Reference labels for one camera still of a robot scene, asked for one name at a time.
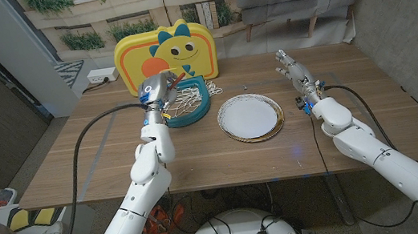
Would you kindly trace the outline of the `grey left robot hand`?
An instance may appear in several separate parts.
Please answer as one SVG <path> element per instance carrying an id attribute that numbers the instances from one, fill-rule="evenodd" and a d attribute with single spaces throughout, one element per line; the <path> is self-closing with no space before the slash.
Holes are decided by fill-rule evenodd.
<path id="1" fill-rule="evenodd" d="M 138 89 L 138 97 L 147 109 L 144 113 L 144 125 L 164 124 L 164 109 L 173 105 L 177 98 L 177 75 L 171 71 L 161 72 L 148 77 Z"/>

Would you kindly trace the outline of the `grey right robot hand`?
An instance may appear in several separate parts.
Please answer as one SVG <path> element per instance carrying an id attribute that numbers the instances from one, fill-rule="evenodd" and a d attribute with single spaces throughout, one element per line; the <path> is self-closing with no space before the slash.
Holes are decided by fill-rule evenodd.
<path id="1" fill-rule="evenodd" d="M 292 57 L 286 54 L 285 51 L 279 50 L 275 54 L 284 68 L 277 67 L 275 70 L 281 75 L 289 79 L 293 87 L 307 99 L 308 103 L 316 104 L 324 99 L 324 94 L 316 85 L 316 80 L 313 75 L 301 63 L 297 63 Z"/>

